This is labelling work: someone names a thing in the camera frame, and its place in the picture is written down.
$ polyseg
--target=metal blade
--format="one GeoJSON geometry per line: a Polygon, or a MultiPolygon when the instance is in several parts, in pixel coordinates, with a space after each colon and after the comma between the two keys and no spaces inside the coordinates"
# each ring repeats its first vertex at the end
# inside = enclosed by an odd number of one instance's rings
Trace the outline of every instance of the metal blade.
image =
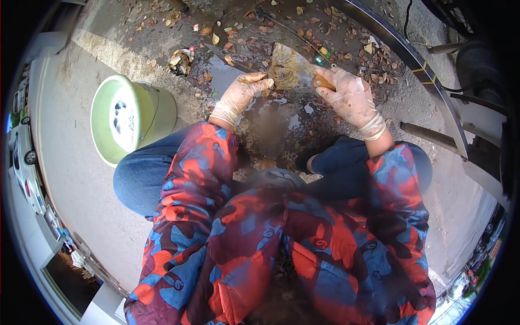
{"type": "Polygon", "coordinates": [[[267,76],[273,78],[276,89],[310,87],[315,75],[314,67],[300,53],[280,43],[274,44],[267,76]]]}

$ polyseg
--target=knee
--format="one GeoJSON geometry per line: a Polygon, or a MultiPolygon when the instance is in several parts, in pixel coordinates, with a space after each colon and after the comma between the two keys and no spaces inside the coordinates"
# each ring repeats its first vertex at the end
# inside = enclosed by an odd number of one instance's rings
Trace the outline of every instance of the knee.
{"type": "Polygon", "coordinates": [[[422,194],[426,193],[433,177],[433,166],[428,154],[424,152],[418,145],[406,143],[412,152],[413,160],[415,162],[415,170],[417,172],[417,179],[419,181],[419,190],[422,194]]]}

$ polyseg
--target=latex glove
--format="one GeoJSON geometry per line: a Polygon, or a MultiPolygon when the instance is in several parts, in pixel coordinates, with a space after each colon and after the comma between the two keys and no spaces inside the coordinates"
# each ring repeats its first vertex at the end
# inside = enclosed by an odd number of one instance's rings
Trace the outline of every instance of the latex glove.
{"type": "Polygon", "coordinates": [[[247,108],[253,96],[272,87],[273,79],[262,79],[266,72],[241,74],[229,85],[210,116],[235,125],[238,115],[247,108]]]}
{"type": "Polygon", "coordinates": [[[364,140],[378,139],[385,130],[386,123],[375,109],[370,85],[362,78],[338,67],[330,70],[318,67],[316,72],[336,87],[335,92],[318,87],[318,95],[341,118],[357,127],[364,140]]]}

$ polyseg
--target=blue jeans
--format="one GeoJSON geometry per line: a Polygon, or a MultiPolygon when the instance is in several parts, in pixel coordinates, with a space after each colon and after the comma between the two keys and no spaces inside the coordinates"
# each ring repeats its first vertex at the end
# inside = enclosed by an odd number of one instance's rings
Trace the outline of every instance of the blue jeans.
{"type": "MultiPolygon", "coordinates": [[[[153,215],[164,177],[191,128],[192,125],[138,149],[119,162],[113,186],[115,195],[125,207],[142,216],[153,215]]],[[[432,181],[432,164],[420,147],[411,143],[408,146],[415,159],[419,188],[424,193],[432,181]]],[[[334,146],[313,159],[313,171],[323,178],[308,184],[306,193],[320,200],[367,196],[371,180],[366,164],[368,158],[364,141],[339,138],[334,146]]]]}

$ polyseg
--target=black cable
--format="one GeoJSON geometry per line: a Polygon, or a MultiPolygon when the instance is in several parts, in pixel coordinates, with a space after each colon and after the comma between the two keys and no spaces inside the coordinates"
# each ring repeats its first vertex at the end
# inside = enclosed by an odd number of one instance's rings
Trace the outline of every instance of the black cable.
{"type": "Polygon", "coordinates": [[[408,19],[410,18],[410,7],[412,6],[412,0],[410,0],[410,3],[408,4],[408,8],[406,8],[406,20],[405,20],[405,37],[408,39],[408,33],[406,31],[406,28],[408,27],[408,19]]]}

